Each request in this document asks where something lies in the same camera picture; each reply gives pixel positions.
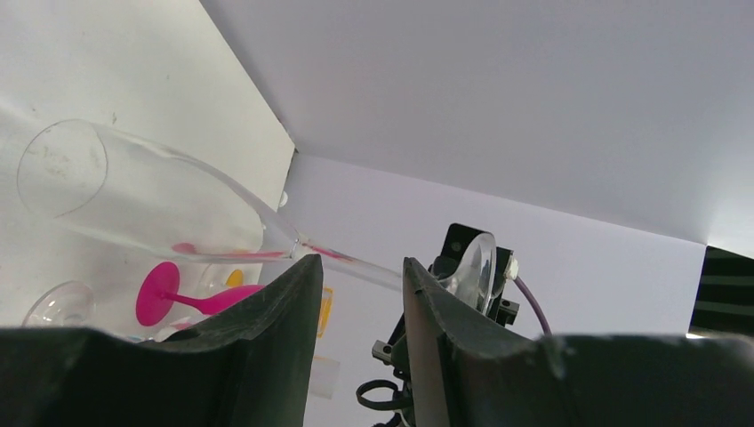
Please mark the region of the clear champagne flute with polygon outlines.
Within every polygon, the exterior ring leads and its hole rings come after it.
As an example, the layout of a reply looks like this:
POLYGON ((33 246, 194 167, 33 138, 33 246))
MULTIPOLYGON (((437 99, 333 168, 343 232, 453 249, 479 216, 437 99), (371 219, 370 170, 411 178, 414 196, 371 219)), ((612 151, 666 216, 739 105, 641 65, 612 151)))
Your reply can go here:
POLYGON ((317 254, 327 269, 402 286, 399 272, 305 237, 220 170, 105 125, 69 119, 47 126, 24 149, 16 183, 31 212, 158 258, 239 265, 317 254))

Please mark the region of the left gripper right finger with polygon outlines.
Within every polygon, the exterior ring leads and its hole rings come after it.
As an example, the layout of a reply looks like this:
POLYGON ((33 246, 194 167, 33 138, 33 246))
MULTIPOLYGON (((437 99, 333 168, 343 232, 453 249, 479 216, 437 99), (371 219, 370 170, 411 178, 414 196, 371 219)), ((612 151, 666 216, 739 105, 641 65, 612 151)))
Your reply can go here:
POLYGON ((519 336, 403 265, 420 426, 750 426, 753 342, 674 335, 519 336))

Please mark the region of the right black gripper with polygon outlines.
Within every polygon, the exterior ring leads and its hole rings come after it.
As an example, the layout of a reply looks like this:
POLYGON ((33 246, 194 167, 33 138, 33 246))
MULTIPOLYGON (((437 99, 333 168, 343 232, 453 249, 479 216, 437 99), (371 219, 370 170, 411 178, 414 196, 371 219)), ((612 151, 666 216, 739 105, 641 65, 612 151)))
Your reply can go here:
MULTIPOLYGON (((445 234, 441 253, 429 273, 447 292, 501 326, 514 323, 520 305, 502 297, 507 282, 517 273, 514 251, 495 246, 491 233, 453 223, 445 234)), ((388 412, 384 426, 414 426, 413 391, 409 372, 405 319, 400 318, 386 342, 376 341, 372 356, 392 368, 400 381, 371 381, 371 389, 386 389, 390 399, 372 401, 371 409, 388 412)))

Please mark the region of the pink wine glass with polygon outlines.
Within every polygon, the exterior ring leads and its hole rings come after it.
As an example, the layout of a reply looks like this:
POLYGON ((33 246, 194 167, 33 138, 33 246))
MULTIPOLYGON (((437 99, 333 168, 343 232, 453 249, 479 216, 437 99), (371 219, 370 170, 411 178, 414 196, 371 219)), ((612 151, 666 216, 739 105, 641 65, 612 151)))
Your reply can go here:
POLYGON ((157 325, 169 314, 175 303, 212 316, 265 288, 260 285, 241 285, 198 298, 181 294, 180 283, 180 270, 173 262, 161 262, 149 272, 140 286, 134 307, 140 325, 157 325))

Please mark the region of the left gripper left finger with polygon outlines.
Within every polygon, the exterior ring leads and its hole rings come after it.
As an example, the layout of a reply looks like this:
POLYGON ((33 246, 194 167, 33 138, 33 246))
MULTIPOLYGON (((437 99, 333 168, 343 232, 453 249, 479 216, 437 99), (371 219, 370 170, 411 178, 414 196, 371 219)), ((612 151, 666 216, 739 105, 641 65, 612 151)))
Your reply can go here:
POLYGON ((88 327, 1 332, 4 426, 301 426, 323 291, 310 254, 161 342, 88 327))

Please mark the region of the clear wine glass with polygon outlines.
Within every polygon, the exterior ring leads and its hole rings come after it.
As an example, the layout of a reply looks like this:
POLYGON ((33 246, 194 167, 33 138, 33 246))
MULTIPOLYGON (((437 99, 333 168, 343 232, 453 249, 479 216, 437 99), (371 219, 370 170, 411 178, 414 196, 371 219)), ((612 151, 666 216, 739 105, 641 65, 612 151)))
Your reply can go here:
POLYGON ((199 277, 197 294, 209 297, 226 289, 255 285, 260 274, 260 264, 210 264, 199 277))

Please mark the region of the black slatted ceiling panel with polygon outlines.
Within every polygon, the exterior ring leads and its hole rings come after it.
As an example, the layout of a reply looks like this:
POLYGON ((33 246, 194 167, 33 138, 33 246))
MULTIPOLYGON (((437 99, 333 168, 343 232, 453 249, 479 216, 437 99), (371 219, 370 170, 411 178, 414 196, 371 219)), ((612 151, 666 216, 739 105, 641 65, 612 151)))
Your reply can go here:
POLYGON ((709 246, 689 333, 753 336, 753 260, 709 246))

